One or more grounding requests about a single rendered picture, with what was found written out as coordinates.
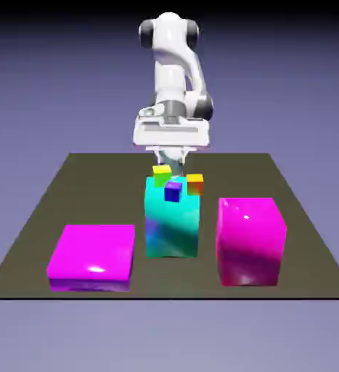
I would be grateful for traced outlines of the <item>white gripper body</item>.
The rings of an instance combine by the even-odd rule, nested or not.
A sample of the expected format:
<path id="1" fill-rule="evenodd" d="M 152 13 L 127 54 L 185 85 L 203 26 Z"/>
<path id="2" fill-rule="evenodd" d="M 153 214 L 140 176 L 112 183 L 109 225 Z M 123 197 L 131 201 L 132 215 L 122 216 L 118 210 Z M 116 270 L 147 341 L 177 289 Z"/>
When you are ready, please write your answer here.
<path id="1" fill-rule="evenodd" d="M 168 124 L 163 116 L 137 117 L 133 143 L 145 147 L 203 148 L 210 143 L 210 124 L 206 120 L 179 117 Z"/>

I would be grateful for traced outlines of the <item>small green cube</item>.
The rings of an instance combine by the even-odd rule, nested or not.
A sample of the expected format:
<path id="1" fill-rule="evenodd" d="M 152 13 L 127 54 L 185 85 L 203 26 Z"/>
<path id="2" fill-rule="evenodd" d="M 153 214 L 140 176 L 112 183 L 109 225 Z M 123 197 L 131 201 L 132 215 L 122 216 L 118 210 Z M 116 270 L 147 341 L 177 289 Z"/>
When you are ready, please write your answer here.
<path id="1" fill-rule="evenodd" d="M 155 187 L 164 187 L 172 177 L 171 166 L 168 164 L 156 165 L 152 167 L 152 176 Z"/>

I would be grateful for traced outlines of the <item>small orange cube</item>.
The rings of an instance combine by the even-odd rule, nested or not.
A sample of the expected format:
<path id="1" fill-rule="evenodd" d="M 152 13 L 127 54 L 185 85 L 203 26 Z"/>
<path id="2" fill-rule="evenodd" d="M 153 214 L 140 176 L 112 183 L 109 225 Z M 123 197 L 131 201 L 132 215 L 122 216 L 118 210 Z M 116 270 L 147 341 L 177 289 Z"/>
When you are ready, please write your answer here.
<path id="1" fill-rule="evenodd" d="M 187 194 L 199 195 L 203 194 L 204 179 L 202 174 L 188 174 L 187 180 Z"/>

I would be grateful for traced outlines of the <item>small blue cube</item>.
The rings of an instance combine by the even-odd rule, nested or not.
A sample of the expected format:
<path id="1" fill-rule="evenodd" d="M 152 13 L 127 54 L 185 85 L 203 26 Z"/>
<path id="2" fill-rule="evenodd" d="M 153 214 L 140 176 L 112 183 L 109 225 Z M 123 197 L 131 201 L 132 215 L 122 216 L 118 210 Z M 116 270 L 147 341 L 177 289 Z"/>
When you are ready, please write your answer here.
<path id="1" fill-rule="evenodd" d="M 181 199 L 182 183 L 177 181 L 167 181 L 164 187 L 164 200 L 178 203 Z"/>

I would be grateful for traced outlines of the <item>large cyan box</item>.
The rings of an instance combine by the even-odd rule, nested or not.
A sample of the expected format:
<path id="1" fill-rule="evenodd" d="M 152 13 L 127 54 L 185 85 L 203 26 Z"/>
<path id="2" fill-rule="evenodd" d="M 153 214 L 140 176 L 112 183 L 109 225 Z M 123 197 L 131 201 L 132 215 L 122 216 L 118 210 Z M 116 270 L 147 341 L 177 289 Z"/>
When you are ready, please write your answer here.
<path id="1" fill-rule="evenodd" d="M 169 200 L 166 189 L 156 187 L 153 177 L 146 178 L 144 217 L 146 257 L 195 258 L 198 254 L 200 196 L 187 192 L 187 180 L 170 180 L 181 185 Z"/>

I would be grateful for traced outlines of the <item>large tall magenta box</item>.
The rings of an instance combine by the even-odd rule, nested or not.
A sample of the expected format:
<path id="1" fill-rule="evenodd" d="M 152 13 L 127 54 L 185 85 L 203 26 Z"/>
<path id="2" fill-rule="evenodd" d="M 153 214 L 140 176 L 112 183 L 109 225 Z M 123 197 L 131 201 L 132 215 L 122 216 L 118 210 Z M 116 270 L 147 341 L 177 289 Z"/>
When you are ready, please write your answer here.
<path id="1" fill-rule="evenodd" d="M 221 285 L 276 286 L 286 236 L 273 198 L 219 198 L 216 260 Z"/>

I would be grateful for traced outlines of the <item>large flat magenta box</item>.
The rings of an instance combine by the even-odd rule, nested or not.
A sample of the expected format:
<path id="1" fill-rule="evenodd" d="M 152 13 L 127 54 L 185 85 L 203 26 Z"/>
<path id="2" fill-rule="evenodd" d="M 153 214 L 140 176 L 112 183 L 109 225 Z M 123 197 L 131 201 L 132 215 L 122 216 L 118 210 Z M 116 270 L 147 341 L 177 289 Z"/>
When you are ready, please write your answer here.
<path id="1" fill-rule="evenodd" d="M 46 269 L 50 289 L 128 291 L 134 242 L 133 225 L 65 225 Z"/>

